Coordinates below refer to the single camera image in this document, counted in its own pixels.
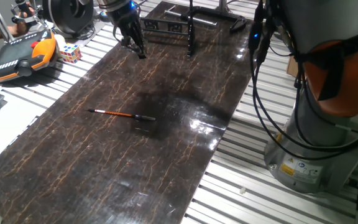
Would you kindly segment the person's hand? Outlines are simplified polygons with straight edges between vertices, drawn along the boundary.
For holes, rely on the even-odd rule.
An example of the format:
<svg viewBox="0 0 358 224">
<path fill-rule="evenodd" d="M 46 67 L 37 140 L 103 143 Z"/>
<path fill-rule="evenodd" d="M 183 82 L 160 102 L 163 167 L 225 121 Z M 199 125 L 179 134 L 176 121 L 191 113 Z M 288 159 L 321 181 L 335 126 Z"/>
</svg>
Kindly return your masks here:
<svg viewBox="0 0 358 224">
<path fill-rule="evenodd" d="M 28 6 L 28 7 L 29 7 L 29 11 L 30 11 L 30 16 L 33 16 L 34 9 L 31 6 Z M 23 12 L 23 17 L 24 18 L 28 17 L 26 12 Z M 18 24 L 14 24 L 13 26 L 8 26 L 7 28 L 9 29 L 9 31 L 13 37 L 18 37 L 18 36 L 24 35 L 24 34 L 28 33 L 28 31 L 30 29 L 27 27 L 25 22 L 20 22 Z"/>
</svg>

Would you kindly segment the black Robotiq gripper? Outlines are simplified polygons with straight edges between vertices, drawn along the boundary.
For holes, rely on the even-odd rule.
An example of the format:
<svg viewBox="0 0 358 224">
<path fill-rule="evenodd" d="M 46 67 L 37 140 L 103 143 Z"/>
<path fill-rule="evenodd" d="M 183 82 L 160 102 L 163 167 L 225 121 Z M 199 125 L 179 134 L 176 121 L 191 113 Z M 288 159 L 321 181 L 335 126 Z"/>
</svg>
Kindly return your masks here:
<svg viewBox="0 0 358 224">
<path fill-rule="evenodd" d="M 140 59 L 145 59 L 145 46 L 138 5 L 134 1 L 106 1 L 106 14 L 112 23 L 118 27 L 122 35 L 121 45 L 132 52 L 136 52 Z"/>
</svg>

